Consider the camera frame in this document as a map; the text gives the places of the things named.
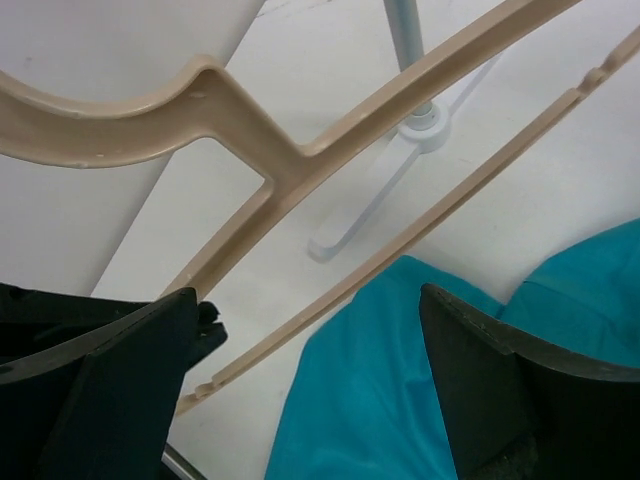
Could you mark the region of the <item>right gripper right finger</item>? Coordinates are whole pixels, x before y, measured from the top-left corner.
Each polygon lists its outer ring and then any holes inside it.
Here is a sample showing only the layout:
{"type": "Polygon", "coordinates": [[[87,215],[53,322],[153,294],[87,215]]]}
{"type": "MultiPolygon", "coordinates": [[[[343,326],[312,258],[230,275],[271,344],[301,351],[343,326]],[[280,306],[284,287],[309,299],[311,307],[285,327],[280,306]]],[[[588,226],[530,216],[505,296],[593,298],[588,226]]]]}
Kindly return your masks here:
{"type": "Polygon", "coordinates": [[[638,369],[543,340],[434,284],[419,314],[458,478],[638,478],[638,369]]]}

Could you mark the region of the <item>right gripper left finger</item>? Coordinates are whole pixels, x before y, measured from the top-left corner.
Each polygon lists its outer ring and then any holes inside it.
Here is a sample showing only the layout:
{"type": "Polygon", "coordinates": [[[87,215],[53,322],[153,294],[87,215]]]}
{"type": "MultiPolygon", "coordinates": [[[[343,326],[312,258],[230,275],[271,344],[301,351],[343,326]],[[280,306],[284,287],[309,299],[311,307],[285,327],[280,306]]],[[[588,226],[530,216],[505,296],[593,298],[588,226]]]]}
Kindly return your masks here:
{"type": "Polygon", "coordinates": [[[1,288],[1,475],[169,479],[186,373],[227,332],[191,288],[154,302],[1,288]]]}

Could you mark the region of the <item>teal t shirt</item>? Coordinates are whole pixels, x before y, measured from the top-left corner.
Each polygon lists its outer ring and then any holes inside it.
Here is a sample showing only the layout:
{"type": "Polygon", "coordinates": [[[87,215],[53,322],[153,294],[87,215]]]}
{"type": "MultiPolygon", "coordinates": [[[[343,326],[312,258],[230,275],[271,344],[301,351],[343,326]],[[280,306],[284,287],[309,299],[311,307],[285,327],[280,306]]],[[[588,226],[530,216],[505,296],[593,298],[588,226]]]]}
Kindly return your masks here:
{"type": "Polygon", "coordinates": [[[426,284],[565,349],[639,371],[637,221],[549,258],[506,303],[404,256],[307,341],[267,478],[460,479],[425,349],[426,284]]]}

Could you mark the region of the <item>beige plastic hanger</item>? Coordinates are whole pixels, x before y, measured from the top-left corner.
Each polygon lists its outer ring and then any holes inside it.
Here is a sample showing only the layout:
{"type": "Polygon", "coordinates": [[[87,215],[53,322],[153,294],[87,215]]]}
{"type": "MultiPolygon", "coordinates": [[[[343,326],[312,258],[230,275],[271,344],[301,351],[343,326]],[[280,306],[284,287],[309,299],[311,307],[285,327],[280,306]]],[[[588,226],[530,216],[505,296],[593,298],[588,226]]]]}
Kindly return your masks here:
{"type": "MultiPolygon", "coordinates": [[[[1,152],[40,165],[104,169],[139,164],[195,140],[218,141],[262,177],[261,187],[170,283],[205,297],[291,210],[422,104],[570,8],[567,1],[505,1],[397,75],[324,134],[299,145],[211,56],[191,59],[160,90],[118,103],[54,96],[1,78],[1,152]]],[[[327,293],[182,396],[184,414],[266,359],[433,231],[557,125],[639,50],[629,33],[443,199],[327,293]]]]}

